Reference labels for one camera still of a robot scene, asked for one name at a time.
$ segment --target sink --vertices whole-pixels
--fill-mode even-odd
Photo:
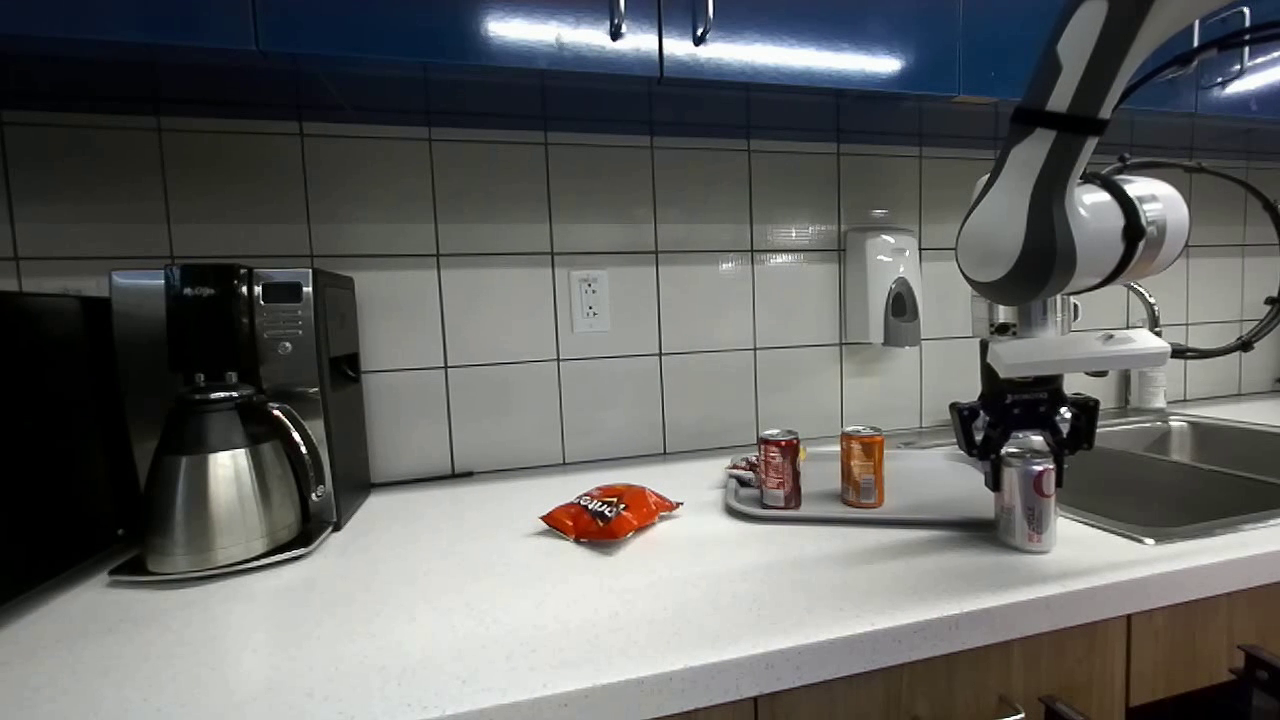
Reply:
[[[1280,434],[1220,421],[1124,421],[1069,459],[1063,518],[1168,543],[1280,519]]]

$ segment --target bag of chips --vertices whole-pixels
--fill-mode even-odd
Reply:
[[[641,485],[599,485],[545,518],[545,526],[578,543],[620,543],[679,503]]]

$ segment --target kitchen counter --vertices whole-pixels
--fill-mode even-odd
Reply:
[[[1280,395],[1245,403],[1280,424]],[[380,489],[316,556],[212,583],[93,574],[0,615],[0,717],[660,717],[1280,582],[1280,528],[1144,549],[1063,519],[1022,556],[751,526],[725,459]],[[606,481],[683,508],[616,552],[542,528]]]

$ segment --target soda can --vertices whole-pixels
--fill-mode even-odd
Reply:
[[[839,434],[839,499],[850,508],[885,503],[885,434],[874,424],[846,424]]]
[[[801,508],[801,434],[767,427],[755,437],[755,485],[766,508]]]
[[[1022,552],[1054,552],[1055,459],[1041,434],[1011,434],[999,448],[995,534]]]

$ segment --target white soap dispenser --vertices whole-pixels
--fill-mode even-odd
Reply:
[[[921,343],[921,317],[921,246],[874,212],[867,229],[846,233],[846,341],[907,348]]]

